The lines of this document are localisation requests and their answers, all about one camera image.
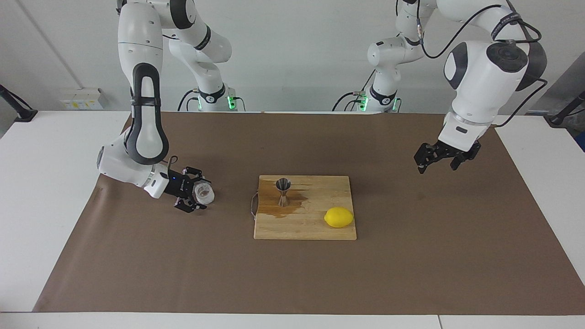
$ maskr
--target yellow lemon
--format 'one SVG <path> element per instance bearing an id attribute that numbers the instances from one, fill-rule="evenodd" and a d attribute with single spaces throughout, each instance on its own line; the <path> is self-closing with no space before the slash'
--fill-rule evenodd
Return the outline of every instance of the yellow lemon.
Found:
<path id="1" fill-rule="evenodd" d="M 325 214 L 325 221 L 331 227 L 342 228 L 353 222 L 353 214 L 343 207 L 334 207 Z"/>

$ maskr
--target brown paper surface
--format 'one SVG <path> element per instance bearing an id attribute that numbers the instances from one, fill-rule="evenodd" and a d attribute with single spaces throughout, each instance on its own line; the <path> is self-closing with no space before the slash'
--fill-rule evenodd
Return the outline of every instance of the brown paper surface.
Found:
<path id="1" fill-rule="evenodd" d="M 413 155 L 441 115 L 164 113 L 186 214 L 101 176 L 35 311 L 585 314 L 585 287 L 497 134 L 452 172 Z M 347 175 L 357 241 L 253 239 L 261 174 Z"/>

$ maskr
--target wooden cutting board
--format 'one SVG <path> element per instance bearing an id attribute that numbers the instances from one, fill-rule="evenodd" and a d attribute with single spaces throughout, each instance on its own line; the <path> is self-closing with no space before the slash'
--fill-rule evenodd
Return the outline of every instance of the wooden cutting board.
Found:
<path id="1" fill-rule="evenodd" d="M 288 178 L 289 205 L 280 207 L 276 181 Z M 332 228 L 324 220 L 332 207 L 353 213 L 352 191 L 347 176 L 269 176 L 258 183 L 258 211 L 254 239 L 356 240 L 355 221 L 344 228 Z"/>

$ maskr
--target metal jigger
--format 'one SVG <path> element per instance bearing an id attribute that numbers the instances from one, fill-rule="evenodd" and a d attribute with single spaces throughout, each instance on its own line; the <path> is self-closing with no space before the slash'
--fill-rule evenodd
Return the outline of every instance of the metal jigger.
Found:
<path id="1" fill-rule="evenodd" d="M 280 199 L 278 205 L 280 207 L 288 206 L 287 192 L 291 188 L 291 181 L 286 178 L 281 178 L 276 181 L 276 189 L 280 192 Z"/>

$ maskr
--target white robotic arm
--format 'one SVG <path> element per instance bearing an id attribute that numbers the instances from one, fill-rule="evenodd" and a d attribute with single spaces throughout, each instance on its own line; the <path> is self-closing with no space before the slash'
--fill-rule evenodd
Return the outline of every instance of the white robotic arm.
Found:
<path id="1" fill-rule="evenodd" d="M 377 74 L 367 93 L 366 111 L 390 109 L 400 81 L 397 65 L 424 57 L 423 28 L 435 9 L 450 20 L 461 23 L 468 20 L 491 33 L 492 42 L 463 42 L 449 54 L 445 77 L 457 91 L 457 97 L 445 117 L 439 142 L 432 146 L 423 144 L 415 156 L 421 173 L 429 164 L 445 157 L 455 158 L 452 162 L 455 170 L 461 162 L 475 157 L 481 146 L 478 138 L 514 91 L 526 88 L 540 77 L 546 67 L 546 56 L 539 45 L 533 51 L 532 43 L 525 43 L 529 34 L 519 23 L 520 15 L 505 0 L 402 1 L 396 22 L 398 37 L 374 43 L 368 51 L 369 62 Z"/>
<path id="2" fill-rule="evenodd" d="M 118 50 L 122 71 L 131 86 L 132 124 L 111 144 L 102 147 L 98 169 L 113 179 L 145 189 L 154 198 L 172 194 L 177 197 L 175 207 L 181 210 L 205 208 L 206 204 L 200 203 L 194 193 L 195 186 L 209 185 L 201 171 L 187 167 L 181 174 L 161 164 L 168 154 L 168 140 L 160 118 L 162 29 L 172 29 L 180 39 L 172 41 L 178 49 L 175 55 L 181 61 L 190 68 L 204 70 L 207 66 L 213 71 L 196 74 L 200 77 L 197 81 L 201 94 L 205 90 L 213 95 L 221 90 L 225 93 L 226 86 L 213 63 L 229 60 L 231 45 L 203 22 L 193 0 L 118 0 L 118 12 Z"/>

